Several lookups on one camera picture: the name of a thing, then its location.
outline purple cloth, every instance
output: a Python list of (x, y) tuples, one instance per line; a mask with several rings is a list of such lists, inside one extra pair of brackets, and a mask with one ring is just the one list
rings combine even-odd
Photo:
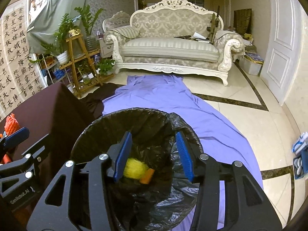
[[(259, 165), (247, 139), (220, 112), (194, 96), (182, 78), (173, 75), (129, 76), (127, 85), (118, 88), (114, 96), (103, 103), (103, 115), (133, 107), (180, 115), (198, 135), (205, 153), (219, 162), (241, 161), (263, 187)], [(224, 183), (220, 186), (218, 229), (223, 227), (225, 206)], [(189, 230), (193, 214), (194, 209), (173, 231)]]

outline small white cabinet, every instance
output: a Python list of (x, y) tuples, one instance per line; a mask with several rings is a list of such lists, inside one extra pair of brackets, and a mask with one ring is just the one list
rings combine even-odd
[(101, 57), (111, 57), (113, 52), (113, 44), (112, 45), (106, 45), (104, 43), (103, 38), (99, 39), (100, 41), (100, 51), (101, 51)]

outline black garbage bag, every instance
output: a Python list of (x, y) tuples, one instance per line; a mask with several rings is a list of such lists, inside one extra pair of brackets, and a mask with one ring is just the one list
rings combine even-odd
[(153, 168), (149, 185), (123, 177), (107, 185), (118, 230), (165, 231), (177, 226), (197, 201), (198, 184), (184, 176), (175, 133), (183, 131), (187, 141), (203, 151), (193, 129), (177, 114), (155, 109), (132, 108), (105, 115), (79, 136), (71, 159), (76, 163), (92, 160), (132, 134), (130, 157)]

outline wooden plant stand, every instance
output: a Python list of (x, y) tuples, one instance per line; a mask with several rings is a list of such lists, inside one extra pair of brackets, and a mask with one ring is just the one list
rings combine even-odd
[[(95, 66), (93, 64), (93, 60), (91, 60), (91, 56), (93, 56), (95, 54), (98, 54), (100, 52), (100, 50), (95, 50), (95, 51), (92, 51), (92, 52), (88, 52), (87, 49), (86, 49), (86, 46), (84, 44), (84, 41), (82, 39), (82, 36), (83, 35), (81, 34), (81, 35), (70, 37), (70, 38), (66, 39), (66, 42), (68, 43), (68, 51), (69, 51), (69, 54), (70, 54), (70, 61), (69, 61), (69, 63), (59, 67), (59, 69), (65, 69), (65, 68), (67, 68), (69, 66), (72, 66), (73, 82), (75, 84), (75, 90), (76, 90), (76, 93), (77, 93), (77, 97), (80, 97), (82, 92), (84, 92), (86, 90), (89, 90), (90, 88), (94, 87), (95, 85), (97, 85), (99, 83), (101, 85), (103, 85), (103, 81), (104, 80), (114, 76), (114, 75), (110, 75), (110, 76), (106, 76), (104, 78), (101, 78), (101, 76), (97, 73), (97, 71), (95, 69)], [(79, 42), (79, 44), (81, 46), (81, 49), (82, 49), (83, 53), (85, 54), (82, 57), (76, 58), (76, 59), (74, 59), (73, 44), (72, 44), (72, 41), (75, 40), (75, 39), (78, 40), (78, 42)], [(75, 63), (77, 63), (78, 61), (81, 61), (81, 60), (83, 60), (85, 58), (88, 59), (88, 63), (90, 64), (90, 67), (91, 67), (91, 69), (93, 71), (92, 73), (95, 75), (95, 77), (92, 78), (92, 83), (91, 84), (85, 85), (81, 89), (81, 87), (79, 85), (79, 82), (78, 82), (78, 78), (77, 78), (77, 72), (76, 72)]]

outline door panel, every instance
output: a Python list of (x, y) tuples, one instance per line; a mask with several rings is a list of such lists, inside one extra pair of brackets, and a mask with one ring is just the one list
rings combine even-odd
[(260, 76), (282, 105), (298, 66), (301, 44), (301, 5), (298, 0), (270, 1), (271, 30)]
[[(290, 50), (293, 50), (294, 40), (294, 10), (292, 8), (292, 0), (275, 0), (277, 5), (276, 13), (276, 31), (275, 42), (281, 44)], [(291, 17), (283, 17), (283, 15), (292, 15)]]

